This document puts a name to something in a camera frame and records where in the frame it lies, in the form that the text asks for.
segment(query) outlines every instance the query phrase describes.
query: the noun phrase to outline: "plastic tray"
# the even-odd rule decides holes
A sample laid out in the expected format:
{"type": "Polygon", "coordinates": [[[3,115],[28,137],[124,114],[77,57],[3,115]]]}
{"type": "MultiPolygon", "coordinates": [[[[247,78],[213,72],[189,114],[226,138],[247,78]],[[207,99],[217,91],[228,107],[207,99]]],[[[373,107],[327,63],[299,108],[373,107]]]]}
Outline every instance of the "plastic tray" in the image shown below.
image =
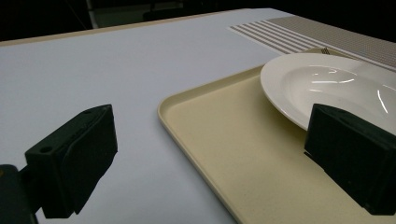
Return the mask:
{"type": "Polygon", "coordinates": [[[240,223],[396,223],[396,217],[370,215],[305,156],[306,132],[267,100],[261,70],[178,93],[158,108],[163,126],[234,218],[240,223]]]}

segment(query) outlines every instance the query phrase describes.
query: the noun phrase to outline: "table surface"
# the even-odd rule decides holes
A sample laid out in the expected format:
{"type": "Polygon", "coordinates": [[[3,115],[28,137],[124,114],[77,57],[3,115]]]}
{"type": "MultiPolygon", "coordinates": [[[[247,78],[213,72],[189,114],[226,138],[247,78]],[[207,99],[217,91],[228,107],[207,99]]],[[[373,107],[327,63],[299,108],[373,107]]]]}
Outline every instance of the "table surface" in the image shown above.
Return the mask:
{"type": "Polygon", "coordinates": [[[0,164],[77,113],[112,104],[119,153],[79,215],[39,223],[235,223],[161,125],[169,95],[264,64],[279,53],[227,28],[292,16],[241,9],[1,43],[0,164]]]}

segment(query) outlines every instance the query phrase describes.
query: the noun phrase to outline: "dark background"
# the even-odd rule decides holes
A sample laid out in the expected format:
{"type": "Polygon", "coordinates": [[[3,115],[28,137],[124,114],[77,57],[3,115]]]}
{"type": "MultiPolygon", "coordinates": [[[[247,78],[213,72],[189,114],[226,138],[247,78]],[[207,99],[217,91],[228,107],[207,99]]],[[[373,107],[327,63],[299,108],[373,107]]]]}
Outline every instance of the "dark background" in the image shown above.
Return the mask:
{"type": "MultiPolygon", "coordinates": [[[[92,0],[94,8],[166,2],[166,0],[92,0]]],[[[206,12],[271,7],[352,32],[396,42],[394,0],[185,0],[182,11],[150,12],[153,21],[206,12]]],[[[85,0],[0,0],[0,41],[55,35],[92,28],[85,0]]]]}

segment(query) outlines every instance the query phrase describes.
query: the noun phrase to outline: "white plate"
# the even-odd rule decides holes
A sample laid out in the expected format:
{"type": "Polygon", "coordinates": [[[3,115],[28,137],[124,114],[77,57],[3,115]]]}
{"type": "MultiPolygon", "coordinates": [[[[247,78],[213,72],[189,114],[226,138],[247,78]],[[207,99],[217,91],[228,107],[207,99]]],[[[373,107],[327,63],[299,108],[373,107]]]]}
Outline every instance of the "white plate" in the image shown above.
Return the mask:
{"type": "Polygon", "coordinates": [[[396,74],[348,58],[296,53],[261,72],[264,92],[287,118],[307,130],[312,105],[331,105],[396,134],[396,74]]]}

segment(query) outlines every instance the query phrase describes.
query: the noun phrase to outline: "black device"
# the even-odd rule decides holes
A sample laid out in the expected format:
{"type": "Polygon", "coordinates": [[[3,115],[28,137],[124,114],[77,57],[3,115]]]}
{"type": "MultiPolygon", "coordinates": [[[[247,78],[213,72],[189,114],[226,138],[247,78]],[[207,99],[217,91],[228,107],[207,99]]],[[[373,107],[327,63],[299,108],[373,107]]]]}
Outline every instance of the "black device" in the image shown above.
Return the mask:
{"type": "Polygon", "coordinates": [[[78,214],[117,153],[111,105],[85,110],[25,152],[20,171],[0,165],[0,223],[78,214]]]}
{"type": "Polygon", "coordinates": [[[370,214],[395,214],[395,135],[343,109],[314,104],[305,149],[370,214]]]}

